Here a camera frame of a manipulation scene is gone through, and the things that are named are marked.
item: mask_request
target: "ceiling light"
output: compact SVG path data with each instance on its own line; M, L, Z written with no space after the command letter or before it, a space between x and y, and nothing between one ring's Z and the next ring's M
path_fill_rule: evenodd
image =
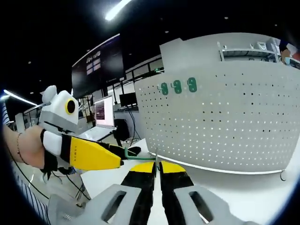
M24 98L21 98L21 97L15 95L15 94L11 93L11 92L8 91L8 90L4 90L4 93L5 93L5 94L8 94L8 95L10 95L11 97L14 97L14 98L16 98L16 99L19 99L19 100L21 100L21 101L23 101L23 102L26 102L26 103L28 103L28 104L37 106L37 104L35 104L35 103L33 103L33 102L30 102L30 101L28 101L28 100L26 100L26 99L24 99Z
M0 97L1 101L5 101L6 99L8 99L10 96L9 95L3 95Z
M112 20L131 0L122 0L113 7L107 14L105 19Z

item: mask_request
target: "bracelet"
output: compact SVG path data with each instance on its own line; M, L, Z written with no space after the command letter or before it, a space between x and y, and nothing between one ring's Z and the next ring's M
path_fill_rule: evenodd
M19 149L19 137L20 137L20 135L21 135L21 133L19 133L19 135L18 135L18 137L17 137L17 147L18 147L17 153L18 153L18 155L20 156L21 160L22 160L26 165L29 165L28 163L26 163L26 162L24 161L24 159L22 158L22 156L21 156L21 154L20 154L20 149Z

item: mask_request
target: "laptop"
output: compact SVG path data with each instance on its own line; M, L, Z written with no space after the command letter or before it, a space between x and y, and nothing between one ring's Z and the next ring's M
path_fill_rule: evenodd
M83 132L78 137L101 141L116 130L113 117L113 97L107 96L94 103L96 126Z

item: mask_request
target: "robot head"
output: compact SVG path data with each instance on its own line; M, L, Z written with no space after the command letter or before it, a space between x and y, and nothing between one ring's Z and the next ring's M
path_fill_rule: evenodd
M57 89L55 85L49 86L43 93L42 101L46 105L50 105L52 99L57 95Z
M66 90L57 94L55 85L43 93L43 103L39 124L46 130L76 132L78 124L78 102Z

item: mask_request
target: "display screen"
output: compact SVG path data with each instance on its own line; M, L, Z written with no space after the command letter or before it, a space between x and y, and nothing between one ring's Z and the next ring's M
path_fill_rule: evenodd
M72 66L75 98L91 94L125 77L120 36L115 36L90 51Z
M105 97L95 103L95 120L98 126L114 126L113 98Z
M121 103L121 106L137 104L135 92L120 95L120 103Z

